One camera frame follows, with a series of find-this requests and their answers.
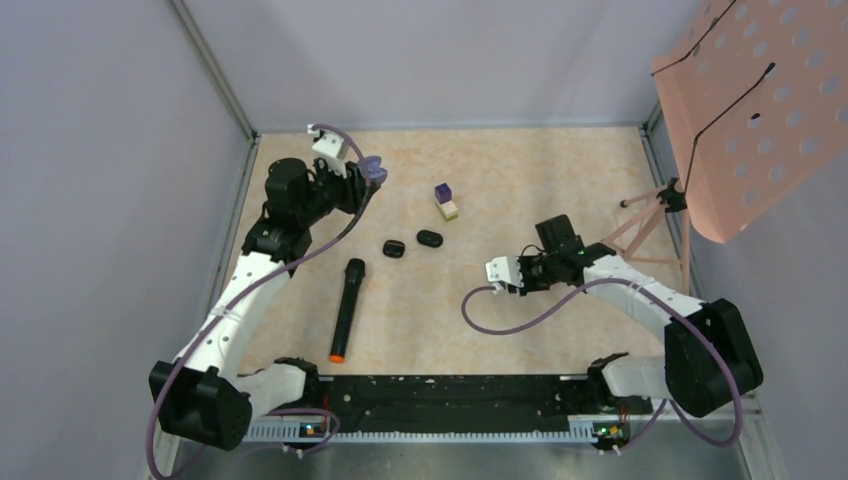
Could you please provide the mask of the silver lilac oval case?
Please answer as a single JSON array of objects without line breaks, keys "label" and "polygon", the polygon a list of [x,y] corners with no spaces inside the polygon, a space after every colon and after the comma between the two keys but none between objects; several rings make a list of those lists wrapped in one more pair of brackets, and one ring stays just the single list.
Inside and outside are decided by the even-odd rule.
[{"label": "silver lilac oval case", "polygon": [[381,186],[388,177],[388,171],[382,165],[382,157],[371,155],[364,157],[358,162],[362,175],[368,179],[371,185]]}]

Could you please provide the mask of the small black earbud case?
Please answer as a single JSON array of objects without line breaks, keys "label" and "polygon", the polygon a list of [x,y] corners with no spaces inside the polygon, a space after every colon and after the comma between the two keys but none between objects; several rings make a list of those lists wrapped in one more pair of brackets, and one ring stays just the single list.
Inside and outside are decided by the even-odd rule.
[{"label": "small black earbud case", "polygon": [[388,258],[400,259],[404,256],[406,245],[400,240],[389,239],[383,243],[382,254]]}]

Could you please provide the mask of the oval black charging case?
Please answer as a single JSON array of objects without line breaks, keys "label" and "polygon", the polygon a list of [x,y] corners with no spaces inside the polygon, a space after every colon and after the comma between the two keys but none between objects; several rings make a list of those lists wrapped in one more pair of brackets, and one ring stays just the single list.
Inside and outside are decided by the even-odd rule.
[{"label": "oval black charging case", "polygon": [[422,229],[417,232],[416,241],[429,248],[439,248],[444,243],[444,237],[438,232]]}]

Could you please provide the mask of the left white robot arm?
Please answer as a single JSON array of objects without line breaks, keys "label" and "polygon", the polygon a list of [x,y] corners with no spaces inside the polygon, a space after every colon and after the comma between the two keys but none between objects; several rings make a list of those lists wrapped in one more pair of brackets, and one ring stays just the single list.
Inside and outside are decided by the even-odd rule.
[{"label": "left white robot arm", "polygon": [[217,304],[175,360],[159,361],[150,372],[150,429],[229,451],[252,421],[275,408],[303,414],[317,407],[321,388],[312,364],[277,360],[247,375],[239,366],[272,300],[299,265],[317,256],[311,227],[338,210],[352,215],[345,228],[351,231],[386,178],[378,156],[346,162],[341,173],[321,158],[312,168],[297,158],[271,164],[262,214]]}]

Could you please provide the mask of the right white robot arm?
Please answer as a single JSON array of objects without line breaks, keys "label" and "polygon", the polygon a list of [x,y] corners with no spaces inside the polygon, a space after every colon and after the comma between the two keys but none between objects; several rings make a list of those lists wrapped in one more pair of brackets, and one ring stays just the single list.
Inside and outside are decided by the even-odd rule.
[{"label": "right white robot arm", "polygon": [[764,373],[735,304],[681,293],[639,272],[606,244],[585,244],[566,215],[535,228],[541,250],[491,264],[490,282],[521,296],[557,284],[581,288],[641,325],[664,349],[654,357],[613,354],[594,362],[598,377],[586,385],[594,409],[612,412],[626,397],[640,396],[671,400],[702,418],[762,385]]}]

